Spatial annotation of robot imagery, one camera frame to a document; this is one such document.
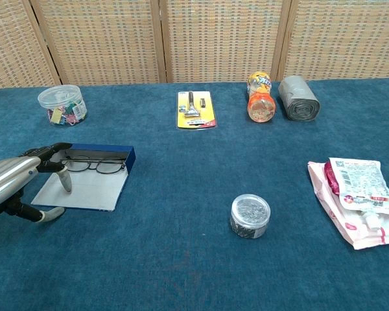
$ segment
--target woven wall panel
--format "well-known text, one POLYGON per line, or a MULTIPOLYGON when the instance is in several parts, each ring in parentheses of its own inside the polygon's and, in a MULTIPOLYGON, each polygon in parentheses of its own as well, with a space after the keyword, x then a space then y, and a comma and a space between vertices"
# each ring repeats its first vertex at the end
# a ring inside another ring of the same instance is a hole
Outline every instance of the woven wall panel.
POLYGON ((282 0, 160 4, 168 81, 169 72, 173 82, 245 82, 258 69, 271 71, 282 0))
POLYGON ((389 1, 299 1, 283 76, 293 74, 389 77, 389 1))
POLYGON ((59 83, 52 76, 23 3, 20 0, 0 1, 0 87, 59 83))
POLYGON ((149 0, 34 0, 62 82, 159 82, 149 0))

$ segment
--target robotic hand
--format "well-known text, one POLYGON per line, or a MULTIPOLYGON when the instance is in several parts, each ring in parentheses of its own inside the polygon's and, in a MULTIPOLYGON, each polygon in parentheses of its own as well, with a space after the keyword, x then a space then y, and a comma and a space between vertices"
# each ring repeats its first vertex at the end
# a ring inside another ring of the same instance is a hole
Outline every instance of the robotic hand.
POLYGON ((69 149, 72 144, 56 143, 23 152, 19 157, 0 161, 0 214, 6 212, 33 222, 48 222, 62 215, 64 207, 39 211, 21 202, 24 186, 39 172, 55 172, 68 192, 72 190, 71 176, 62 163, 51 162, 59 150, 69 149))

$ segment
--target clear lid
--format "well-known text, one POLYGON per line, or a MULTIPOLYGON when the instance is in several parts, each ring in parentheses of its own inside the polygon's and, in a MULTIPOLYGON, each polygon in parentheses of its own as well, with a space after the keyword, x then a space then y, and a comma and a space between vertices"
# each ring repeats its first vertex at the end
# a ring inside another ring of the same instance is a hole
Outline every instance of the clear lid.
POLYGON ((270 214, 269 204, 254 194, 242 194, 232 202, 232 218, 248 229, 259 229, 266 225, 270 214))
POLYGON ((44 108, 55 108, 69 104, 81 96, 79 87, 69 84, 54 86, 41 92, 38 96, 39 104, 44 108))

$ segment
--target orange bottle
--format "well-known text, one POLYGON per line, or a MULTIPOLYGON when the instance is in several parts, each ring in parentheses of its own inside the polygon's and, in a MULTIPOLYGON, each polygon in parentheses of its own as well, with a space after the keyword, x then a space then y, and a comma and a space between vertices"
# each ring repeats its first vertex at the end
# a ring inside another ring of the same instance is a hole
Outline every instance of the orange bottle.
POLYGON ((271 79, 267 73, 257 71, 248 79, 248 114, 255 122, 269 121, 275 114, 276 105, 270 96, 271 79))

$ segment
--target glasses frame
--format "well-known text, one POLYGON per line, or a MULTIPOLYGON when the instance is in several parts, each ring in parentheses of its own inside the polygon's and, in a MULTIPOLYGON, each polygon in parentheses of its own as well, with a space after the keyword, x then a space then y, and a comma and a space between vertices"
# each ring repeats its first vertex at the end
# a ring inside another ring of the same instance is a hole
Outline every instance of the glasses frame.
MULTIPOLYGON (((77 157, 88 157, 87 155, 78 155, 77 157)), ((65 165, 67 167, 67 163, 69 161, 72 161, 72 162, 77 162, 77 163, 87 163, 88 166, 86 168, 84 168, 83 170, 68 170, 68 172, 72 172, 72 173, 81 173, 81 172, 85 172, 86 170, 96 170, 99 174, 104 174, 104 175, 111 175, 111 174, 116 174, 118 173, 120 170, 123 170, 125 168, 125 160, 126 158, 119 158, 119 159, 95 159, 95 158, 91 158, 91 157, 88 157, 87 159, 77 159, 75 157, 71 157, 69 155, 66 156, 65 159, 61 159, 60 162, 65 165), (118 162, 114 162, 114 161, 121 161, 121 166, 119 167, 118 170, 116 170, 115 172, 101 172, 98 170, 98 166, 100 164, 120 164, 118 162)))

